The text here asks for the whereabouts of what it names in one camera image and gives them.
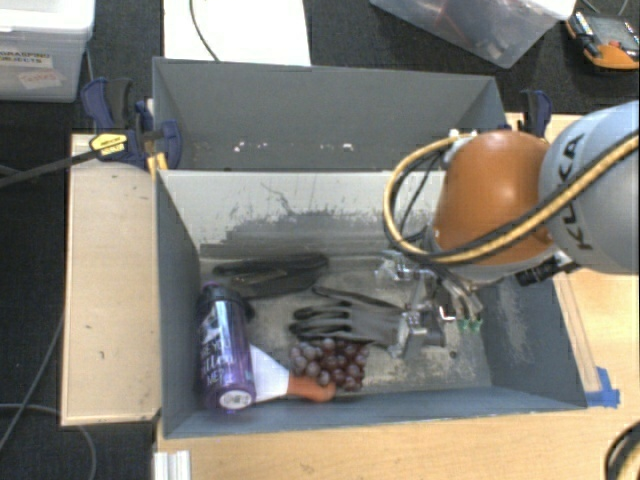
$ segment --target grapes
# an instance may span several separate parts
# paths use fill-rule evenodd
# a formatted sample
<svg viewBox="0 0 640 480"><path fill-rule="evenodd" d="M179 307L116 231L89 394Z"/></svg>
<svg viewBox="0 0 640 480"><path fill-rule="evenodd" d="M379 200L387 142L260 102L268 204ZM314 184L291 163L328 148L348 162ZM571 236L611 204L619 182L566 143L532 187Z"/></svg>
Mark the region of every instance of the grapes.
<svg viewBox="0 0 640 480"><path fill-rule="evenodd" d="M369 349L361 343L324 338L294 345L289 357L294 375L315 379L323 387L334 382L338 388L357 392L362 389Z"/></svg>
<svg viewBox="0 0 640 480"><path fill-rule="evenodd" d="M328 385L329 382L331 382L331 375L329 374L329 372L326 370L321 371L320 375L318 375L318 384L324 387Z"/></svg>
<svg viewBox="0 0 640 480"><path fill-rule="evenodd" d="M338 362L338 368L344 368L347 366L347 358L343 355L336 356L336 361Z"/></svg>
<svg viewBox="0 0 640 480"><path fill-rule="evenodd" d="M322 360L322 367L331 372L338 367L338 359L336 356L327 356Z"/></svg>
<svg viewBox="0 0 640 480"><path fill-rule="evenodd" d="M358 366L361 366L362 368L364 368L364 365L367 364L367 356L362 355L362 353L359 353L354 359L353 362L355 364L357 364Z"/></svg>
<svg viewBox="0 0 640 480"><path fill-rule="evenodd" d="M349 343L343 350L344 357L353 359L358 353L358 347L354 343Z"/></svg>
<svg viewBox="0 0 640 480"><path fill-rule="evenodd" d="M305 368L304 373L307 377L315 379L318 375L320 375L320 365L315 361L311 361Z"/></svg>
<svg viewBox="0 0 640 480"><path fill-rule="evenodd" d="M342 387L342 385L344 384L344 379L346 377L347 376L344 373L344 370L341 370L340 368L338 368L337 370L333 370L333 373L331 374L331 378L333 379L333 382L335 382L336 386L338 387Z"/></svg>
<svg viewBox="0 0 640 480"><path fill-rule="evenodd" d="M316 352L317 352L316 348L312 347L311 345L308 345L302 349L302 355L306 357L309 361L313 361L314 359L316 359L317 357Z"/></svg>
<svg viewBox="0 0 640 480"><path fill-rule="evenodd" d="M333 352L336 349L336 342L331 338L325 338L320 345L325 352Z"/></svg>
<svg viewBox="0 0 640 480"><path fill-rule="evenodd" d="M345 373L347 374L347 376L353 377L354 379L360 378L360 368L358 367L357 364L353 364L353 363L349 364L349 366L347 366Z"/></svg>

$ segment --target yellow cable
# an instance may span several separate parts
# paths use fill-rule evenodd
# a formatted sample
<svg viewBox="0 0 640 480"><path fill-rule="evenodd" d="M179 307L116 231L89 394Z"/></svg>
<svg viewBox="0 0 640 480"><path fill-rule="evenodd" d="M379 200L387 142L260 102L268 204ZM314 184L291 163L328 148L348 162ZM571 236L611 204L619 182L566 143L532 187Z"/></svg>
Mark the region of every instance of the yellow cable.
<svg viewBox="0 0 640 480"><path fill-rule="evenodd" d="M384 201L383 201L383 218L387 229L389 230L390 235L396 240L397 244L404 249L408 253L424 255L429 254L427 251L420 249L419 247L414 246L413 244L407 242L399 232L398 228L395 225L393 215L391 214L391 193L393 185L399 174L412 162L416 159L420 158L423 155L426 155L433 151L434 149L439 149L444 147L446 143L451 143L456 139L444 139L442 141L435 142L425 148L419 149L415 151L413 154L406 157L396 169L392 173L392 177L387 183L384 191ZM544 208L540 209L534 215L532 215L529 219L524 221L523 223L515 226L511 231L501 235L493 240L486 242L478 247L470 249L468 251L464 251L457 254L452 254L450 256L440 256L437 258L433 258L433 261L436 263L448 264L448 263L457 263L463 261L472 261L473 259L483 256L487 253L493 252L500 247L504 246L511 240L515 240L520 238L521 236L526 235L540 224L542 224L545 220L547 220L551 215L553 215L556 211L560 210L563 206L565 206L571 199L575 198L580 192L586 189L591 183L593 183L596 179L602 176L609 168L611 168L616 162L624 158L626 155L632 153L634 150L638 149L638 136L635 135L609 153L606 157L596 163L591 169L586 171L580 178L578 178L570 187L568 187L564 192L559 194L555 199L553 199L549 204L547 204Z"/></svg>

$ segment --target orange device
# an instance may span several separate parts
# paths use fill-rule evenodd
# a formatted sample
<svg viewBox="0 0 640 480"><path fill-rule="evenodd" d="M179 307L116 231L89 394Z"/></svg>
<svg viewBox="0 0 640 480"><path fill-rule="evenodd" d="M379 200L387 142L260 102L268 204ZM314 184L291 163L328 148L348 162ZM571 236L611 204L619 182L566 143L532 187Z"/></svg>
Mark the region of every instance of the orange device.
<svg viewBox="0 0 640 480"><path fill-rule="evenodd" d="M631 24L620 16L578 11L566 22L572 39L597 68L607 71L637 71L640 39Z"/></svg>

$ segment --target white paper sheet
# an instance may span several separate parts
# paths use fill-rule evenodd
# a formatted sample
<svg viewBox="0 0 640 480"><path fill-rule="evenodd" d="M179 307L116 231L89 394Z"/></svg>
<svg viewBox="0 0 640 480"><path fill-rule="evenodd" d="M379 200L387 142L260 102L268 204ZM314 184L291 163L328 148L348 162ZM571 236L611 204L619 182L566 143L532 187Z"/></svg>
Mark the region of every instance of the white paper sheet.
<svg viewBox="0 0 640 480"><path fill-rule="evenodd" d="M193 0L200 31L222 61L309 66L302 0ZM164 55L211 60L189 0L164 0Z"/></svg>

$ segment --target black floor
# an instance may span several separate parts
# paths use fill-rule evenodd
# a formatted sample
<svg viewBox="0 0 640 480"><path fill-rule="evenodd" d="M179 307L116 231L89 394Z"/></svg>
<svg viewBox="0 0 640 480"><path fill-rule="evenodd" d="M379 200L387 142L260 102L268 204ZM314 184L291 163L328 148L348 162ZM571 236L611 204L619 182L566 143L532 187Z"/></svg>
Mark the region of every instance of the black floor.
<svg viewBox="0 0 640 480"><path fill-rule="evenodd" d="M556 112L586 113L638 98L638 75L591 74L555 26L511 70L499 69L411 25L367 0L304 0L312 62L496 77L506 110L520 110L519 91L542 89ZM615 12L622 0L591 0ZM638 26L639 0L625 15ZM162 0L97 0L89 48L96 76L134 80L132 101L151 94L151 58L162 52ZM86 69L83 80L88 81ZM28 169L67 154L72 130L88 128L80 105L0 102L0 165ZM66 174L0 190L0 404L22 400L62 313ZM32 403L58 405L59 347ZM0 438L12 417L0 410ZM96 478L150 474L150 424L91 427ZM0 452L2 479L83 479L90 468L82 436L53 417L26 413Z"/></svg>

